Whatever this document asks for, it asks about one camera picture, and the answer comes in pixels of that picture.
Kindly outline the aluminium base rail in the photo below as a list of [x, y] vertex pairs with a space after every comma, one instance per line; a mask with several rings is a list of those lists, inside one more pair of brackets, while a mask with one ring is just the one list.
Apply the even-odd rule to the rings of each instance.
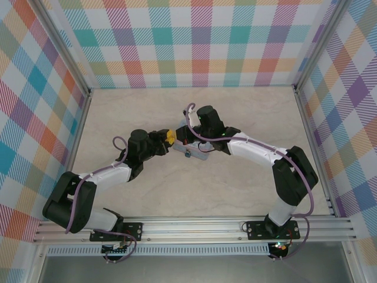
[[[125, 222], [143, 224], [140, 243], [235, 243], [247, 242], [247, 221], [262, 221], [263, 217], [247, 216], [198, 216], [198, 217], [130, 217]], [[304, 219], [296, 218], [300, 239], [309, 231], [309, 242], [343, 242], [357, 239], [348, 218], [334, 216], [308, 217], [310, 228]], [[51, 221], [42, 221], [34, 236], [36, 245], [89, 244], [88, 229], [74, 234], [64, 233], [64, 229]]]

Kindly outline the aluminium side rail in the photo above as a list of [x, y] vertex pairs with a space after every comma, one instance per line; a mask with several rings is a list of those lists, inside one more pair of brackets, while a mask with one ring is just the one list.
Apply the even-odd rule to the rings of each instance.
[[67, 148], [62, 156], [63, 165], [58, 170], [54, 188], [43, 208], [44, 216], [63, 228], [66, 228], [74, 217], [75, 209], [72, 205], [75, 202], [69, 198], [69, 195], [75, 193], [75, 188], [77, 188], [80, 179], [75, 173], [71, 172], [71, 169], [77, 154], [90, 102], [91, 95], [86, 97], [84, 94], [81, 97], [74, 120], [68, 126], [70, 136], [67, 140]]
[[299, 94], [299, 91], [297, 91], [297, 88], [295, 85], [292, 85], [292, 90], [294, 93], [294, 97], [296, 100], [297, 107], [299, 109], [299, 113], [302, 119], [303, 126], [305, 128], [305, 133], [309, 142], [310, 150], [312, 152], [312, 156], [314, 159], [314, 163], [317, 169], [317, 173], [319, 176], [320, 184], [322, 185], [323, 192], [325, 194], [326, 202], [328, 203], [329, 212], [332, 216], [338, 217], [338, 208], [336, 206], [336, 203], [333, 201], [333, 195], [329, 186], [328, 178], [325, 174], [325, 169], [323, 167], [322, 161], [320, 159], [320, 152], [319, 148], [316, 144], [316, 139], [314, 132], [311, 129], [309, 116], [307, 114], [307, 111], [305, 109], [304, 103], [301, 99], [301, 96]]

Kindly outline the aluminium corner post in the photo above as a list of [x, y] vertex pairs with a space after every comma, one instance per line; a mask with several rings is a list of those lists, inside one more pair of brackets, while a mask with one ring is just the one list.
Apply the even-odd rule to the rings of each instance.
[[291, 81], [296, 93], [309, 79], [351, 2], [352, 0], [323, 0], [294, 68]]
[[86, 97], [89, 97], [91, 89], [86, 83], [84, 76], [82, 75], [80, 69], [74, 61], [73, 56], [71, 55], [67, 45], [65, 44], [65, 41], [63, 40], [58, 28], [50, 17], [48, 10], [44, 6], [42, 0], [28, 0], [28, 2], [36, 13], [38, 19], [42, 22], [43, 27], [46, 29], [59, 55], [62, 57], [73, 78], [78, 83], [79, 88], [84, 92]]

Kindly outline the right controller board with lights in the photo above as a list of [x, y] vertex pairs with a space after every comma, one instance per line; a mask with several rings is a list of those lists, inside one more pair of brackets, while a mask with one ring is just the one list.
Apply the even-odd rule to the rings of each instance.
[[270, 258], [273, 258], [273, 259], [278, 259], [280, 257], [284, 258], [288, 255], [289, 244], [282, 243], [282, 242], [270, 243], [269, 252], [270, 252], [270, 255], [269, 255]]

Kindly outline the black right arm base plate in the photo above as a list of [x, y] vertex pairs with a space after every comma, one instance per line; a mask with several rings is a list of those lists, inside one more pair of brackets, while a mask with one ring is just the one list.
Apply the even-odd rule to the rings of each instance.
[[248, 240], [299, 239], [300, 232], [296, 221], [289, 220], [283, 226], [273, 222], [247, 221], [245, 231]]

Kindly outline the blue cartoon tin box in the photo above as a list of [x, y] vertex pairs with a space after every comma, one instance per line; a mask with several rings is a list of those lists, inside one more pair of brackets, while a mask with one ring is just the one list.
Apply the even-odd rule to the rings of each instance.
[[185, 153], [185, 151], [188, 149], [191, 153], [191, 157], [195, 157], [200, 160], [207, 160], [210, 154], [209, 151], [212, 150], [213, 147], [210, 143], [203, 144], [199, 141], [186, 145], [180, 141], [176, 141], [173, 144], [173, 149], [182, 153]]

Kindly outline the black left controller board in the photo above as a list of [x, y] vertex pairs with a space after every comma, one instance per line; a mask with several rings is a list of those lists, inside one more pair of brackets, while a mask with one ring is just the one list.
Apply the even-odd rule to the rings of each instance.
[[104, 256], [122, 257], [128, 255], [133, 248], [132, 242], [120, 242], [116, 244], [105, 244], [101, 246], [101, 254]]

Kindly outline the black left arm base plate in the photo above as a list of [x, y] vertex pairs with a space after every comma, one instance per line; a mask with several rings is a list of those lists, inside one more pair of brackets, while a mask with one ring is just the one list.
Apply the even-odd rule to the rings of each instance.
[[90, 242], [130, 241], [129, 237], [124, 236], [124, 234], [127, 234], [133, 236], [137, 241], [140, 241], [143, 232], [143, 224], [141, 222], [123, 222], [116, 224], [116, 226], [111, 230], [111, 232], [121, 233], [121, 235], [94, 231], [90, 234], [89, 240]]

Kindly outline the grey metal panel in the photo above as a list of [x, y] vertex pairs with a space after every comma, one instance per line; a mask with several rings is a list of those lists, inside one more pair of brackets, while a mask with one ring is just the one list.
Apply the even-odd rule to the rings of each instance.
[[38, 283], [354, 283], [342, 261], [333, 263], [332, 268], [306, 258], [135, 256], [107, 264], [100, 256], [51, 256]]

